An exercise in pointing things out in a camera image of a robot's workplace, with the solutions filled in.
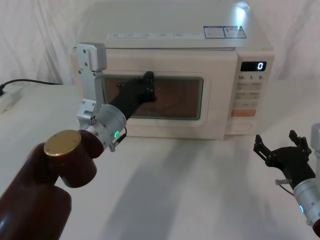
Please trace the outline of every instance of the white curtain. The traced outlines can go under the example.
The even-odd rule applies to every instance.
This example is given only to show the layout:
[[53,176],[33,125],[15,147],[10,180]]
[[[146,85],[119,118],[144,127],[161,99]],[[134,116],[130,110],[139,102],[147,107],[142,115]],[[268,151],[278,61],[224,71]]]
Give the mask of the white curtain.
[[[84,12],[96,2],[1,0],[0,83],[28,78],[72,84],[69,54],[86,17]],[[271,77],[302,85],[303,81],[320,79],[320,1],[248,0],[248,3],[276,52]]]

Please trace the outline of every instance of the number display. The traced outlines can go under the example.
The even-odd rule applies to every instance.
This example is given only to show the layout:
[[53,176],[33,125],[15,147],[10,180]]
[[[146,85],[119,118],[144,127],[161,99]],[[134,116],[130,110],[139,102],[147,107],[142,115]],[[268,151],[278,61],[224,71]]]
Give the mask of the number display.
[[266,61],[243,61],[241,64],[241,72],[263,72],[266,70]]

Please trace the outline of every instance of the white microwave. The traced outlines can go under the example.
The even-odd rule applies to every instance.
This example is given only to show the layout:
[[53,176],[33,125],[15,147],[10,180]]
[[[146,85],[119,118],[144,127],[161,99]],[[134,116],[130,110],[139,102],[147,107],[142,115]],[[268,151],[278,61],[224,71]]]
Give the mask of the white microwave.
[[[154,72],[156,102],[129,136],[223,139],[253,134],[274,51],[246,3],[97,3],[78,42],[104,43],[104,103],[117,83]],[[71,55],[82,89],[77,51]]]

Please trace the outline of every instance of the white table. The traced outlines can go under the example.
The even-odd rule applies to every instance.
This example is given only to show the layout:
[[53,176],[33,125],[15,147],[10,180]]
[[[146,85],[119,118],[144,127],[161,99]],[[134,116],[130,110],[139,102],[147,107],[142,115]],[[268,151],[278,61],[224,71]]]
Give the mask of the white table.
[[[267,147],[293,145],[291,129],[310,137],[320,121],[319,92],[316,80],[269,83],[258,131]],[[0,194],[35,145],[79,126],[74,86],[28,86],[19,93],[0,114]],[[252,151],[254,140],[126,138],[95,160],[98,172],[88,185],[71,189],[58,180],[72,196],[61,239],[318,239],[296,200],[275,186],[283,174]],[[315,168],[313,154],[309,162]]]

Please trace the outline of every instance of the robotic arm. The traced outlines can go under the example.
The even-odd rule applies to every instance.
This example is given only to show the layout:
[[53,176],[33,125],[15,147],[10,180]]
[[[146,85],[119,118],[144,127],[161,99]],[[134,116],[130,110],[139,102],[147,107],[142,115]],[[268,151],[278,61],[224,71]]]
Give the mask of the robotic arm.
[[156,100],[155,77],[148,71],[119,83],[118,95],[105,104],[105,46],[82,43],[76,50],[83,86],[80,129],[58,132],[31,151],[0,198],[0,239],[58,240],[71,212],[71,196],[55,186],[58,177],[71,188],[89,183],[97,172],[93,159],[108,146],[114,151],[127,135],[127,120],[140,105]]
[[263,143],[260,135],[255,138],[253,151],[256,152],[268,167],[282,171],[284,180],[276,180],[276,185],[289,184],[293,189],[301,212],[306,217],[306,224],[310,225],[315,234],[320,237],[320,123],[311,129],[311,147],[315,149],[317,157],[316,174],[308,164],[311,149],[306,137],[297,136],[294,130],[289,138],[296,145],[282,147],[270,151]]

